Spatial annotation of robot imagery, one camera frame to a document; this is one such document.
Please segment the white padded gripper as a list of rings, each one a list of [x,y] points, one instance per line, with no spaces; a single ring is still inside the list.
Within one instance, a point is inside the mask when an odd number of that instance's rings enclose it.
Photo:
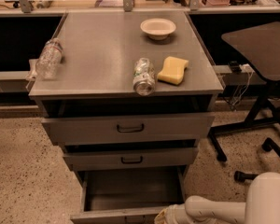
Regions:
[[[154,224],[189,224],[184,204],[174,204],[162,209],[154,218]]]

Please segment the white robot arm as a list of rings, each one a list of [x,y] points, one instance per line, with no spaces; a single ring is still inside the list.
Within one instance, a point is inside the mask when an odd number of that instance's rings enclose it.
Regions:
[[[190,196],[183,204],[162,209],[154,224],[280,224],[280,174],[258,175],[243,203],[215,202]]]

